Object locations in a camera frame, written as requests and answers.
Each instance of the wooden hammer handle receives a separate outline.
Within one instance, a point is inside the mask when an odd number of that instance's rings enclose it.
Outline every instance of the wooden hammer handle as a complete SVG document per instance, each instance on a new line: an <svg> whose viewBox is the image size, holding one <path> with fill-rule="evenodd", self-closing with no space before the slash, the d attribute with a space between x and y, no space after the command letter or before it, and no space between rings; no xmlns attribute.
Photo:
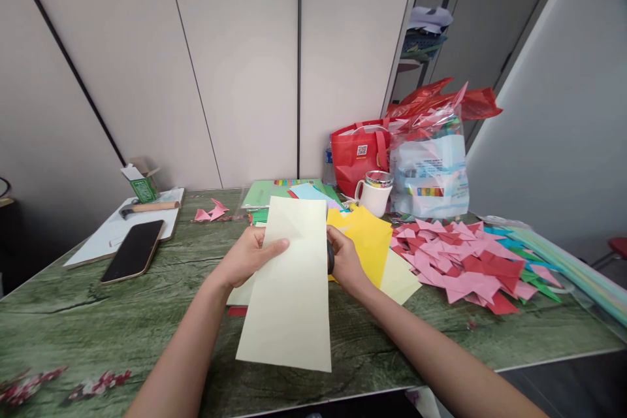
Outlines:
<svg viewBox="0 0 627 418"><path fill-rule="evenodd" d="M134 204L133 212L145 212L150 210L165 210L165 209L176 209L180 207L181 203L178 201L169 201L169 202L155 202L152 204Z"/></svg>

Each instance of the green box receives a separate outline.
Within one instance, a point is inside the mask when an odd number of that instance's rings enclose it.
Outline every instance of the green box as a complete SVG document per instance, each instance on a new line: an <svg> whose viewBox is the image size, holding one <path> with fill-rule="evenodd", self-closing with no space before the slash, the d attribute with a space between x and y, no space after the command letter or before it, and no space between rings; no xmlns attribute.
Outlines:
<svg viewBox="0 0 627 418"><path fill-rule="evenodd" d="M143 157L135 157L129 159L130 163L122 168L122 173L131 183L133 191L137 195L139 202L155 201L159 197L159 190L154 180L154 175L160 170L150 170L146 159Z"/></svg>

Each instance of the cup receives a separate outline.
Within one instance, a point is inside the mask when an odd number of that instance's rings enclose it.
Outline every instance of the cup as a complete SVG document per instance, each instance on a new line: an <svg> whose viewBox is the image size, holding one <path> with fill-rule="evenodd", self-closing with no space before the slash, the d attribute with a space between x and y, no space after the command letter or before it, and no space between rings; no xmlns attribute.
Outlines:
<svg viewBox="0 0 627 418"><path fill-rule="evenodd" d="M357 183L355 200L364 206L374 216L382 217L385 214L387 200L392 191L394 178L388 172L373 170L366 173L366 178Z"/></svg>

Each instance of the red tote bag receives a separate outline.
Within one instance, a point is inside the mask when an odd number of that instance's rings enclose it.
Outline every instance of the red tote bag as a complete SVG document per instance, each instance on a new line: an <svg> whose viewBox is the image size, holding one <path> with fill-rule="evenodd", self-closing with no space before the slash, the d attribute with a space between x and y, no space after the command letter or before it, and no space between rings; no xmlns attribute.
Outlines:
<svg viewBox="0 0 627 418"><path fill-rule="evenodd" d="M355 197L355 188L371 170L389 171L390 119L365 121L331 134L333 166L340 191Z"/></svg>

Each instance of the smartphone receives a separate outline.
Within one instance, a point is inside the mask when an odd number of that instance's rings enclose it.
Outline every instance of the smartphone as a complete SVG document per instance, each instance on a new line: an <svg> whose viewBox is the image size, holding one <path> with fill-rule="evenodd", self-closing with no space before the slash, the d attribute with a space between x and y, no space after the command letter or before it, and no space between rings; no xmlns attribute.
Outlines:
<svg viewBox="0 0 627 418"><path fill-rule="evenodd" d="M165 221L133 225L101 279L103 284L141 276L148 270Z"/></svg>

